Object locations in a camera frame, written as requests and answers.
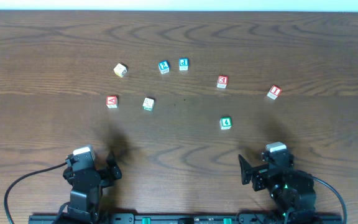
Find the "red letter I block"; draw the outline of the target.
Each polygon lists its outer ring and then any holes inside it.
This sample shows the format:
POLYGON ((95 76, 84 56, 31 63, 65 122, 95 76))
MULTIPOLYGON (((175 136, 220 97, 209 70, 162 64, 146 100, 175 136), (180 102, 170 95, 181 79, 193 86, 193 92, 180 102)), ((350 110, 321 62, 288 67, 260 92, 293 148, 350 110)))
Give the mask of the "red letter I block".
POLYGON ((276 100, 282 92, 282 89, 276 85, 273 85, 271 89, 267 93, 267 97, 269 97, 272 100, 276 100))

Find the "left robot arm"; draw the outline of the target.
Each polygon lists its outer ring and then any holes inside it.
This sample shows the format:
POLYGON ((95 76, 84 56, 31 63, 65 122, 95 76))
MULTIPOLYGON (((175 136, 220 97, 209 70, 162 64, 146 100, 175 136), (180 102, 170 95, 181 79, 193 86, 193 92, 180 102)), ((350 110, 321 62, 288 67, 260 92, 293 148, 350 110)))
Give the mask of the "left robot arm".
POLYGON ((92 152, 71 154, 66 158, 68 167, 63 178, 72 186, 67 217, 80 223, 101 221, 100 200, 103 189, 122 178, 122 172, 113 152, 106 158, 106 167, 97 170, 92 152))

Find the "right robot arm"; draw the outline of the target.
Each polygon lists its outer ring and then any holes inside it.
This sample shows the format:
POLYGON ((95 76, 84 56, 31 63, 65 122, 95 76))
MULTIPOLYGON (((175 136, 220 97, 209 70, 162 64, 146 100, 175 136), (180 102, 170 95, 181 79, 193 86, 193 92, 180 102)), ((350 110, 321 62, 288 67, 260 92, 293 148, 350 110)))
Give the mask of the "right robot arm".
POLYGON ((267 190, 282 223, 315 222, 316 192, 311 176, 294 170, 294 156, 287 149, 266 150, 262 158, 266 164, 252 167, 243 156, 238 156, 242 184, 252 184, 256 192, 267 190))

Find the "blue number 2 block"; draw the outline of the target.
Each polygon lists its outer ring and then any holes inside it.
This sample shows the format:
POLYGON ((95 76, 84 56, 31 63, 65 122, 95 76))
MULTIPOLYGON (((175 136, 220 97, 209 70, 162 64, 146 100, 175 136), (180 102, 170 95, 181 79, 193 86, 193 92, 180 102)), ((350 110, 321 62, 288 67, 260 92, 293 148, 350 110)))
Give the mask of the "blue number 2 block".
POLYGON ((163 75, 170 71, 170 65, 166 60, 164 60, 158 63, 158 69, 160 73, 163 75))

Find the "red letter A block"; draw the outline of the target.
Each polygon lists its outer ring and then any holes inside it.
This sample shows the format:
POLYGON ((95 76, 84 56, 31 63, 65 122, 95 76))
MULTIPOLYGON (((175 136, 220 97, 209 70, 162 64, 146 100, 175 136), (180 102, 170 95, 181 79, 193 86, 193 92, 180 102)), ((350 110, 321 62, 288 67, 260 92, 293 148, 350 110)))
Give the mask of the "red letter A block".
POLYGON ((106 106, 108 108, 117 108, 117 96, 107 96, 106 97, 106 106))

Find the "green picture wooden block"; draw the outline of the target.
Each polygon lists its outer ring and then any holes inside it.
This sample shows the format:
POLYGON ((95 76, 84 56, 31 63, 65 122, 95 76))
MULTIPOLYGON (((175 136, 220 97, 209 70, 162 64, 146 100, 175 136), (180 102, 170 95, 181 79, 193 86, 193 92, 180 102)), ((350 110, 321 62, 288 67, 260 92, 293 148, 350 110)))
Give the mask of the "green picture wooden block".
POLYGON ((152 98, 145 98, 142 104, 144 110, 152 111, 154 108, 155 100, 152 98))

